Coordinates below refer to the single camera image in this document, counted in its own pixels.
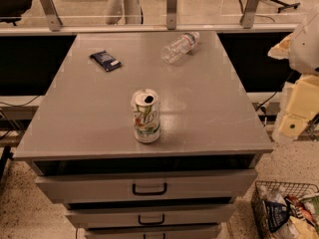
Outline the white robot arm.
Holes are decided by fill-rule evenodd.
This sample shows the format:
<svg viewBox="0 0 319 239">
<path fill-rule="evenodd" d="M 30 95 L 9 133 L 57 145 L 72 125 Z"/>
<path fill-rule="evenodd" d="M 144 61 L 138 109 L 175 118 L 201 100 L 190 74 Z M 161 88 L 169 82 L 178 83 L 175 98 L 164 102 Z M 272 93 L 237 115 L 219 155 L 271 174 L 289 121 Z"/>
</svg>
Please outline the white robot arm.
<svg viewBox="0 0 319 239">
<path fill-rule="evenodd" d="M 294 84 L 284 83 L 272 138 L 287 142 L 296 140 L 304 131 L 311 135 L 319 116 L 319 6 L 272 47 L 268 56 L 287 59 L 290 68 L 300 74 Z"/>
</svg>

